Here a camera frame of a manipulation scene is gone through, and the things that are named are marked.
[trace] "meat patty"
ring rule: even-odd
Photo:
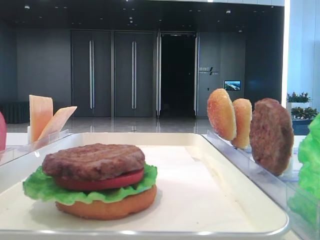
[[[92,144],[45,156],[42,171],[66,180],[100,181],[142,169],[145,155],[134,145]]]
[[[264,98],[254,104],[250,144],[255,162],[279,176],[288,167],[294,144],[292,120],[275,99]]]

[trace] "open doorway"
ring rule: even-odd
[[[161,38],[161,118],[195,117],[194,34],[163,34]]]

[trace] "orange cheese slice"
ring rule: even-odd
[[[54,115],[51,97],[29,95],[30,141],[36,141]]]
[[[51,118],[48,124],[45,126],[45,128],[43,129],[41,135],[37,140],[48,137],[50,134],[60,132],[61,129],[66,124],[67,120],[75,112],[76,109],[77,109],[76,106],[68,106],[68,107],[60,108],[54,114],[54,116]]]

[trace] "red object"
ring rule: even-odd
[[[54,181],[60,187],[75,191],[99,191],[104,189],[117,189],[136,184],[144,177],[144,168],[136,171],[131,171],[115,178],[110,178],[101,181],[77,181],[72,179],[63,179],[54,177]]]
[[[7,139],[6,121],[2,113],[0,112],[0,151],[3,151],[6,149],[6,139]]]

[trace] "ceiling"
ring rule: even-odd
[[[245,32],[283,14],[282,6],[214,2],[0,0],[0,18],[26,28]]]

